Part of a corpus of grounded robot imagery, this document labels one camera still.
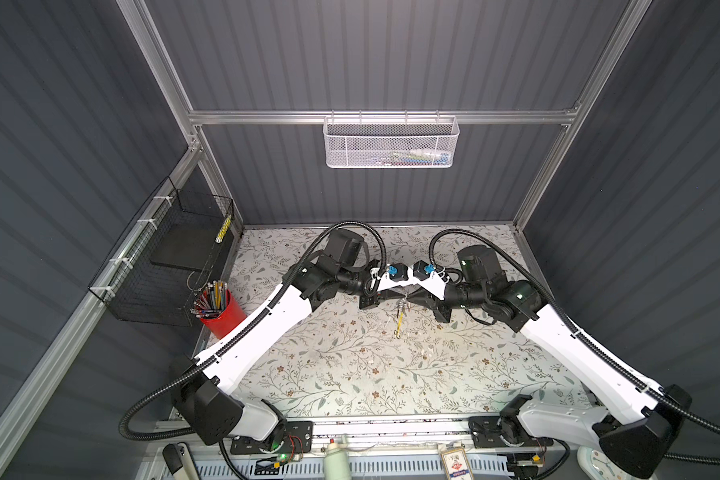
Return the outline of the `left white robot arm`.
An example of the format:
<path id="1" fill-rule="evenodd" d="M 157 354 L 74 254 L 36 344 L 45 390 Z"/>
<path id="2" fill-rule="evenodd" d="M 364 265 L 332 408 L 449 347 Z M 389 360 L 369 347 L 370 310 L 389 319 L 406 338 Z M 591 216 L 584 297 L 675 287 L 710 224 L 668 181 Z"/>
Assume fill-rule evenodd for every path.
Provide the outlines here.
<path id="1" fill-rule="evenodd" d="M 194 357 L 199 373 L 171 389 L 175 408 L 203 443 L 236 436 L 262 442 L 268 450 L 282 443 L 283 414 L 266 400 L 246 403 L 233 393 L 259 358 L 322 303 L 339 292 L 370 300 L 381 290 L 386 245 L 375 229 L 357 222 L 375 238 L 380 253 L 378 259 L 369 257 L 364 266 L 357 266 L 358 252 L 367 244 L 348 229 L 350 225 L 340 222 L 323 231 L 263 304 Z"/>

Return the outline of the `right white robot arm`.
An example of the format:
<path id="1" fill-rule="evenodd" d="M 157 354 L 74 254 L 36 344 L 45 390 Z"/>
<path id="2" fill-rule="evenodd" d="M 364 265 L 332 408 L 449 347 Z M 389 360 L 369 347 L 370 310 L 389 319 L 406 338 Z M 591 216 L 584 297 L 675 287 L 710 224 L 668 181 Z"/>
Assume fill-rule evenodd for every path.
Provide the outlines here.
<path id="1" fill-rule="evenodd" d="M 449 322 L 457 308 L 480 308 L 488 314 L 488 324 L 502 323 L 534 342 L 595 397 L 591 406 L 564 408 L 543 401 L 539 393 L 516 395 L 492 429 L 504 443 L 523 446 L 545 438 L 590 447 L 640 479 L 649 478 L 670 458 L 691 403 L 685 390 L 663 387 L 612 354 L 573 322 L 538 280 L 487 239 L 463 248 L 457 258 L 457 282 L 432 259 L 391 265 L 383 278 L 394 286 L 415 286 L 410 301 L 431 309 L 441 323 Z M 501 259 L 508 259 L 521 279 L 508 280 Z"/>

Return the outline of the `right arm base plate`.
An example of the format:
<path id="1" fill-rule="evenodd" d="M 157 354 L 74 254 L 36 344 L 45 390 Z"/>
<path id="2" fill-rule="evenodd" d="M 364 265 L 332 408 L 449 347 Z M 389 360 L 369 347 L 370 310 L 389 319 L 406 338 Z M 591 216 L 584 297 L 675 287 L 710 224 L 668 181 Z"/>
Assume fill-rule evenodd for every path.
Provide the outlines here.
<path id="1" fill-rule="evenodd" d="M 476 448 L 546 448 L 554 444 L 546 437 L 531 437 L 519 421 L 511 417 L 472 416 L 467 425 Z"/>

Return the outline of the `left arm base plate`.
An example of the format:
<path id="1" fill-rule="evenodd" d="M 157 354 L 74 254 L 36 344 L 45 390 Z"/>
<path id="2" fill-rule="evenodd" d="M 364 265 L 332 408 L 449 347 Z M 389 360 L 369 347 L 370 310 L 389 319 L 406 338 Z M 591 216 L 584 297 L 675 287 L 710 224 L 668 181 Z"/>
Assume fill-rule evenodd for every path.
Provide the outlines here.
<path id="1" fill-rule="evenodd" d="M 229 452 L 232 455 L 310 453 L 314 437 L 314 426 L 315 424 L 312 421 L 287 420 L 284 428 L 276 431 L 271 439 L 255 441 L 249 437 L 233 437 Z"/>

